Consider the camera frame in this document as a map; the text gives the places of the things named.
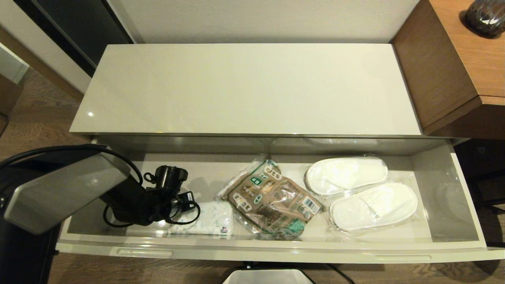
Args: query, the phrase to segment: dark vase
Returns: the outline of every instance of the dark vase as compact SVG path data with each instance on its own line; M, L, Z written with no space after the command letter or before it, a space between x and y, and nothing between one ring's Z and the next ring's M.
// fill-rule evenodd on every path
M505 0L476 0L465 17L475 32L496 37L505 31Z

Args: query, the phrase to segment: slippers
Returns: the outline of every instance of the slippers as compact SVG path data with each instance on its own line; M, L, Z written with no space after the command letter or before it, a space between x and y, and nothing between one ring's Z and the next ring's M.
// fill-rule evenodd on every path
M312 165L305 174L305 184L317 194L333 195L382 182L386 177L386 163L379 158L333 158Z
M330 207L335 224L346 231L387 226L414 214L418 200L404 184L389 182L337 199Z

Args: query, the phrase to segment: plastic packaging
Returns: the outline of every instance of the plastic packaging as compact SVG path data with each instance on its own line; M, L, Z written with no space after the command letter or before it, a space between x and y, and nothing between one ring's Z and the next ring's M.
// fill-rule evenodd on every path
M376 157L345 157L321 160L305 174L305 184L313 192L328 196L357 187L383 182L388 169Z
M266 155L235 176L218 198L236 209L238 220L267 239L293 240L323 205L291 179L281 175Z
M333 223L349 232L403 222L417 207L417 196L410 187L388 182L339 198L329 211Z
M233 235L233 209L228 202L210 201L199 203L201 214L198 220L188 225L170 225L168 233ZM179 222L188 222L197 211L181 214Z

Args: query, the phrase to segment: open drawer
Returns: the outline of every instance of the open drawer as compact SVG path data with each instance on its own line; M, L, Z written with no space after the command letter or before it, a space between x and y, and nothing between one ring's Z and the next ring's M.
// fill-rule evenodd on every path
M259 138L100 136L99 144L127 153L142 173L174 165L189 172L182 191L210 201L249 164L268 152L282 174L304 186L310 165L342 155L375 154L392 181L418 195L417 216L407 223L344 241L328 230L326 214L316 215L301 241L256 240L240 224L234 236L167 234L164 221L143 227L108 227L104 203L96 200L63 226L57 249L68 253L129 257L330 263L429 263L504 259L488 248L458 159L444 139Z

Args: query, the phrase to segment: drawer handle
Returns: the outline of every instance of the drawer handle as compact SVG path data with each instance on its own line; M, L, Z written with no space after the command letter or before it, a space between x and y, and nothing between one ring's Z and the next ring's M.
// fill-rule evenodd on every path
M174 256L174 252L171 250L153 250L153 249L118 249L116 254L119 256L154 257L154 258L170 258Z
M417 263L430 262L430 255L376 255L375 259L382 262Z

